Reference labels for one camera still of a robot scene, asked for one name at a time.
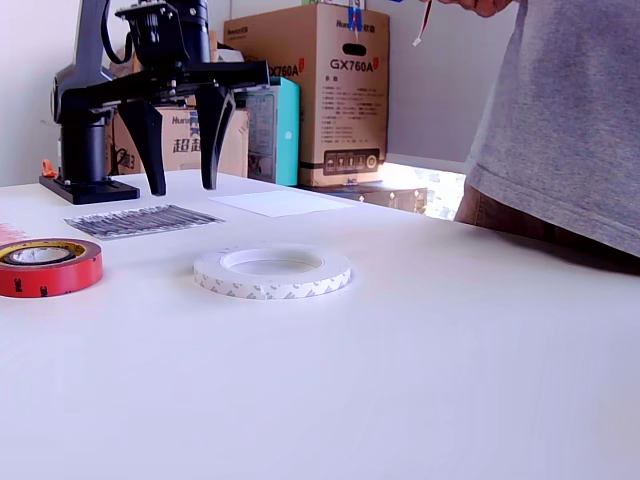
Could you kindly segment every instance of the white wall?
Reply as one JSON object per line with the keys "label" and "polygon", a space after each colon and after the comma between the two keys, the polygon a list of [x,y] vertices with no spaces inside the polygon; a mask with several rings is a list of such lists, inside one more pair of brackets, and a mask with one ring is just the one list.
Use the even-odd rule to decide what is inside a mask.
{"label": "white wall", "polygon": [[[299,0],[232,0],[240,17]],[[464,171],[490,91],[513,32],[517,5],[487,20],[435,3],[422,43],[413,47],[425,4],[367,0],[391,17],[388,160]]]}
{"label": "white wall", "polygon": [[301,0],[231,0],[231,17],[240,18],[249,15],[258,15],[283,8],[295,7],[301,3]]}
{"label": "white wall", "polygon": [[[112,0],[111,12],[137,3]],[[57,162],[58,127],[49,94],[56,72],[71,62],[79,0],[31,0],[28,21],[21,2],[3,1],[0,15],[0,187],[38,181],[43,158]],[[209,1],[210,28],[222,31],[230,0]],[[127,25],[113,17],[110,32],[121,45]]]}

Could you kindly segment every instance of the gray t-shirt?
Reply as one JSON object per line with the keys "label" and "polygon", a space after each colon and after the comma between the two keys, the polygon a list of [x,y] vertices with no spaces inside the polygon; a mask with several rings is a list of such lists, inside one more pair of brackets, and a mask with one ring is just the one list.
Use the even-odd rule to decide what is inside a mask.
{"label": "gray t-shirt", "polygon": [[640,256],[640,0],[521,0],[467,181]]}

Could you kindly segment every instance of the double-sided tape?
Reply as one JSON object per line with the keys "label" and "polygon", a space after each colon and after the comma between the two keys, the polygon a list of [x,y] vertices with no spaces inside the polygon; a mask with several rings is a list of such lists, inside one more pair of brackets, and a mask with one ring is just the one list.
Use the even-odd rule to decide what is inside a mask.
{"label": "double-sided tape", "polygon": [[[270,272],[274,265],[280,266],[277,273]],[[286,273],[286,268],[283,273],[283,265],[301,273]],[[351,264],[342,255],[307,245],[261,245],[204,255],[196,260],[194,275],[200,286],[221,295],[292,300],[344,288],[351,280]]]}
{"label": "double-sided tape", "polygon": [[0,295],[53,297],[102,278],[102,250],[82,240],[45,239],[0,246]]}

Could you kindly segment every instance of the white tape roll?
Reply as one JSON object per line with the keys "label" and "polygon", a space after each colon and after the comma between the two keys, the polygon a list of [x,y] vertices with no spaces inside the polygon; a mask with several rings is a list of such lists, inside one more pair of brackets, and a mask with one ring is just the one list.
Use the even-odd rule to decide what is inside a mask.
{"label": "white tape roll", "polygon": [[207,290],[251,300],[315,297],[344,288],[349,260],[307,245],[261,245],[207,254],[194,264]]}

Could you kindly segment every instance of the teal box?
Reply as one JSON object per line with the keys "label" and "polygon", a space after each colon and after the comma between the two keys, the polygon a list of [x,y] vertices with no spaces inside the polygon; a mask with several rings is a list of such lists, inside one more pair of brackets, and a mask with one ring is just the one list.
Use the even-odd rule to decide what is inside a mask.
{"label": "teal box", "polygon": [[300,87],[285,78],[236,94],[249,111],[249,178],[295,186],[300,145]]}

